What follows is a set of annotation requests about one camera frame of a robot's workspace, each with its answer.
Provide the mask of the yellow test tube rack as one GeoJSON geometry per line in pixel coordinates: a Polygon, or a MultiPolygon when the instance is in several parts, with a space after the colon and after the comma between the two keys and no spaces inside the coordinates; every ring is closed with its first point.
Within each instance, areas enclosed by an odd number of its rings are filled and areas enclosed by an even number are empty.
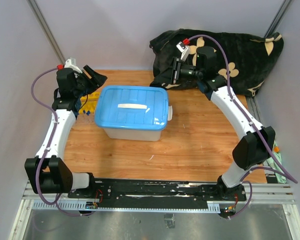
{"type": "Polygon", "coordinates": [[[88,96],[81,97],[80,101],[82,103],[82,106],[79,110],[79,114],[83,114],[83,110],[85,110],[86,113],[90,111],[90,113],[94,114],[99,96],[100,96],[100,92],[95,91],[92,94],[89,94],[88,96]]]}

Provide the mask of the blue plastic tray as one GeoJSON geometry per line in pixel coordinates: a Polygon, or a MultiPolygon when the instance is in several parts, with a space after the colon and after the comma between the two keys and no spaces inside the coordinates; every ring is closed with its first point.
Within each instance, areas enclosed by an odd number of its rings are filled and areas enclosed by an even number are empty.
{"type": "Polygon", "coordinates": [[[109,85],[100,93],[95,124],[104,129],[162,131],[172,119],[165,89],[109,85]]]}

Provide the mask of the clear plastic tube rack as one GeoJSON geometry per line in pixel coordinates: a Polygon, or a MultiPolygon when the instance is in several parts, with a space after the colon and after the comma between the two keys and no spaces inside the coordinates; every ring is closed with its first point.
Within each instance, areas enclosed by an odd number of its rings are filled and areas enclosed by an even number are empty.
{"type": "Polygon", "coordinates": [[[89,124],[95,124],[95,116],[93,113],[86,114],[82,113],[77,116],[76,125],[89,125],[89,124]]]}

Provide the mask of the white plastic bin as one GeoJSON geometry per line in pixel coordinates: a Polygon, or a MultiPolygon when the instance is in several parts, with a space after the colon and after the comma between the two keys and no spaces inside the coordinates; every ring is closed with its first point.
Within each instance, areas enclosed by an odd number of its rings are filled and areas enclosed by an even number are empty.
{"type": "Polygon", "coordinates": [[[134,140],[134,141],[159,141],[162,130],[140,130],[121,128],[102,128],[111,139],[134,140]]]}

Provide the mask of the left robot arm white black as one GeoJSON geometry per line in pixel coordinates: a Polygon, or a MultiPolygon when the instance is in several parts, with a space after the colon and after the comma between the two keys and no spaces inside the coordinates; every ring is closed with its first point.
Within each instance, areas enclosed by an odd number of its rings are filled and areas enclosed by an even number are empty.
{"type": "Polygon", "coordinates": [[[45,139],[32,158],[27,158],[24,168],[34,193],[62,194],[79,190],[86,198],[97,193],[97,185],[89,172],[72,172],[64,162],[65,147],[70,131],[81,109],[81,98],[99,89],[107,80],[88,65],[82,69],[68,63],[53,69],[57,89],[52,105],[34,100],[51,111],[50,125],[45,139]]]}

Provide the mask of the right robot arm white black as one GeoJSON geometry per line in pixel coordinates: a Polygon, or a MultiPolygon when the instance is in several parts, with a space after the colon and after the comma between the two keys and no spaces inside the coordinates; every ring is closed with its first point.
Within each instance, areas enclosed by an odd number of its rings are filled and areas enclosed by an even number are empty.
{"type": "Polygon", "coordinates": [[[186,64],[190,47],[183,42],[176,45],[181,55],[161,75],[171,75],[170,86],[186,81],[196,82],[198,89],[214,103],[234,128],[239,142],[232,151],[233,162],[217,180],[215,193],[228,200],[242,190],[243,179],[260,167],[271,155],[275,130],[263,126],[243,106],[224,76],[217,73],[217,55],[212,47],[201,46],[196,52],[195,65],[186,64]]]}

